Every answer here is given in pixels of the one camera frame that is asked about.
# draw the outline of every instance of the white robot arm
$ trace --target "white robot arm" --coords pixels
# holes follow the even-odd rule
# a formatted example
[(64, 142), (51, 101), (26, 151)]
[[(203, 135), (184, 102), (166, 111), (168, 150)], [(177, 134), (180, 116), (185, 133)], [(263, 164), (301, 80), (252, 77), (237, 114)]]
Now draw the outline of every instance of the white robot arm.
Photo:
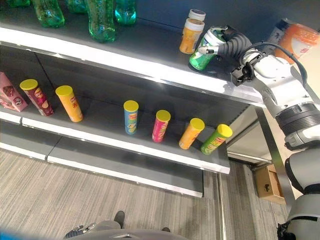
[[(285, 134), (285, 145), (294, 153), (285, 161), (285, 170), (292, 185), (303, 195), (291, 207), (287, 222), (278, 225), (279, 240), (320, 239), (320, 106), (305, 90), (307, 72), (301, 63), (282, 47), (261, 42), (251, 44), (241, 33), (226, 27), (220, 31), (226, 44), (198, 48), (202, 54), (216, 54), (237, 62), (231, 73), (238, 86), (248, 82), (263, 98), (271, 115)], [(298, 65), (302, 83), (291, 74), (289, 63), (265, 54), (257, 48), (273, 45), (280, 48)]]

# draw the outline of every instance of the green pringles can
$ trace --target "green pringles can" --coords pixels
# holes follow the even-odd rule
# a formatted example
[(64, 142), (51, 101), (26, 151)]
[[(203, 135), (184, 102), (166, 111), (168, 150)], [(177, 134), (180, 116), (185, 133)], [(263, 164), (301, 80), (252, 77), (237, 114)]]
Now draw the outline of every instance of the green pringles can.
[[(219, 46), (221, 44), (225, 44), (225, 40), (222, 38), (222, 35), (219, 34), (216, 28), (211, 27), (206, 34), (203, 36), (198, 48), (200, 47), (208, 47), (208, 46)], [(216, 55), (206, 55), (201, 54), (198, 49), (192, 54), (189, 59), (189, 63), (197, 70), (202, 71), (206, 68), (208, 63), (211, 61), (213, 57)]]
[(201, 152), (210, 155), (217, 147), (232, 136), (232, 129), (225, 124), (219, 124), (213, 134), (202, 144)]

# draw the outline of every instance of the cardboard box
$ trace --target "cardboard box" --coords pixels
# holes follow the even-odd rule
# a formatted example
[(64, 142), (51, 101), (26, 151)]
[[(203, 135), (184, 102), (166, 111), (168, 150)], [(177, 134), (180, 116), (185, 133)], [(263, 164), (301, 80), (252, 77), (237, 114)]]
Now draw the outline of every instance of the cardboard box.
[(0, 72), (0, 104), (6, 109), (12, 109), (18, 112), (21, 112), (28, 106), (4, 72)]
[(255, 171), (255, 183), (259, 198), (277, 204), (286, 204), (274, 165)]

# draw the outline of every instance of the metal shelf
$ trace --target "metal shelf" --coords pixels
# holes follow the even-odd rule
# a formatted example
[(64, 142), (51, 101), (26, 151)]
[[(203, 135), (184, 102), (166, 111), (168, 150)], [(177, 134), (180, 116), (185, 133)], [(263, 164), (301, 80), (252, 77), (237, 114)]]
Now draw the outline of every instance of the metal shelf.
[(69, 13), (63, 4), (62, 11), (66, 24), (53, 29), (41, 27), (32, 7), (1, 10), (1, 44), (263, 106), (252, 87), (230, 83), (220, 63), (206, 72), (190, 67), (190, 55), (179, 51), (180, 33), (143, 24), (117, 26), (116, 41), (101, 44), (89, 35), (87, 15)]
[[(212, 155), (204, 155), (200, 151), (202, 142), (213, 132), (212, 128), (206, 127), (191, 148), (183, 150), (178, 146), (178, 141), (187, 126), (183, 121), (171, 120), (164, 141), (155, 143), (151, 139), (155, 115), (140, 111), (137, 132), (128, 135), (125, 133), (122, 106), (85, 97), (78, 97), (78, 101), (84, 114), (83, 121), (78, 123), (70, 121), (57, 97), (50, 99), (55, 110), (52, 116), (41, 116), (32, 104), (23, 112), (11, 111), (11, 114), (21, 116), (22, 124), (27, 127), (157, 157), (201, 170), (224, 174), (230, 171), (225, 145), (220, 146)], [(0, 110), (7, 113), (10, 111), (3, 107)]]
[(47, 160), (198, 198), (203, 196), (202, 170), (98, 144), (62, 137)]
[(0, 121), (0, 148), (46, 160), (60, 136)]

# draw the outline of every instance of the yellow lid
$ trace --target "yellow lid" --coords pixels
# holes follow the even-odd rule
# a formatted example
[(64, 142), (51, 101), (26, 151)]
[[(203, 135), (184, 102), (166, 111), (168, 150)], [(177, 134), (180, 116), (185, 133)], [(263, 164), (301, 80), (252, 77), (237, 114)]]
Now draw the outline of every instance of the yellow lid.
[(59, 86), (55, 90), (55, 93), (59, 96), (68, 96), (72, 94), (72, 92), (73, 92), (72, 87), (68, 85)]
[(192, 118), (190, 124), (194, 129), (199, 131), (202, 131), (205, 128), (205, 123), (200, 118)]
[(38, 82), (35, 79), (26, 79), (20, 83), (20, 88), (22, 90), (32, 90), (38, 86)]
[(135, 112), (139, 108), (139, 104), (136, 101), (128, 100), (123, 104), (123, 108), (128, 112)]
[(225, 124), (219, 124), (218, 127), (216, 128), (219, 134), (222, 136), (229, 138), (232, 136), (232, 129)]
[(169, 122), (171, 115), (170, 112), (166, 110), (159, 110), (156, 112), (155, 117), (161, 122)]

